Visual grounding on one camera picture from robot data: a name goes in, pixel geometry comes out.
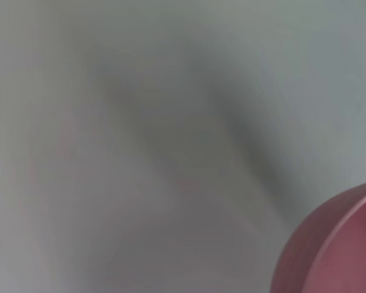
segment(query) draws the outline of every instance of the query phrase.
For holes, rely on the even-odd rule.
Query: white surface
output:
[[[0,1],[0,292],[266,292],[285,230],[179,51],[109,92],[50,9]]]

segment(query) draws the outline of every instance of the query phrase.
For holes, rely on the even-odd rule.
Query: pink object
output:
[[[366,293],[366,184],[314,210],[286,244],[271,293]]]

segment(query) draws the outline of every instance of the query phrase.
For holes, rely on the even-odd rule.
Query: blurry object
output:
[[[282,252],[271,293],[366,293],[366,184],[319,206]]]

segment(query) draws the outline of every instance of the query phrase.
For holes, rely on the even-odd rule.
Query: pink cup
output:
[[[314,210],[292,234],[271,293],[366,293],[366,184]]]

